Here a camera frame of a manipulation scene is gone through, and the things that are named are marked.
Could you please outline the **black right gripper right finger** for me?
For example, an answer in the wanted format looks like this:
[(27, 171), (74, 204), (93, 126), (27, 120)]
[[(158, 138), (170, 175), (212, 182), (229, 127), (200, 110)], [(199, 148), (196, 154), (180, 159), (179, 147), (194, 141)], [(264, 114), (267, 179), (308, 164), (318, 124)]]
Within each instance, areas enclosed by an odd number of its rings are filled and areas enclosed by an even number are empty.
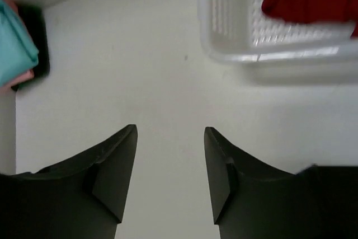
[(272, 167), (204, 132), (214, 223), (221, 238), (356, 238), (357, 167)]

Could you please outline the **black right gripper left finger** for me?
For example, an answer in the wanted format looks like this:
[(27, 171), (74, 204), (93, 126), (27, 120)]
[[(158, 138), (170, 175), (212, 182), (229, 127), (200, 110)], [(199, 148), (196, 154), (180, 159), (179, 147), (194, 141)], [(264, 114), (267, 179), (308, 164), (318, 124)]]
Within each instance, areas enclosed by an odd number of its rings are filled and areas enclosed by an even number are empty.
[(2, 238), (114, 238), (123, 221), (138, 130), (36, 173), (1, 175)]

